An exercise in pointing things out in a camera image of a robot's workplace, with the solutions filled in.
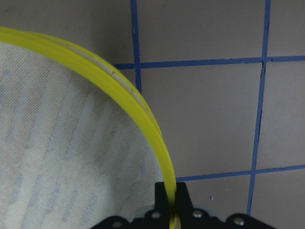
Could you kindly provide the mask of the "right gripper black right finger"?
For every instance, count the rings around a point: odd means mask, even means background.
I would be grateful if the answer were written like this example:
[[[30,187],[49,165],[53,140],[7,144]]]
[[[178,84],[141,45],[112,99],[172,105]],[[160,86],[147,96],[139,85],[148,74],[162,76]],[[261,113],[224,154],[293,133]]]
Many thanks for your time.
[[[179,229],[185,229],[193,214],[193,205],[184,182],[176,183],[175,210]]]

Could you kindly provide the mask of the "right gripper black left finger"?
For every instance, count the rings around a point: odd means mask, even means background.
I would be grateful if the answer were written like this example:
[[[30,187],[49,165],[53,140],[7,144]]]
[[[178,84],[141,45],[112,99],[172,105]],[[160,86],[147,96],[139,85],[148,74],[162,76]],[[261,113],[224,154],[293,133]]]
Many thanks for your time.
[[[170,225],[170,207],[163,182],[155,183],[154,228],[168,229]]]

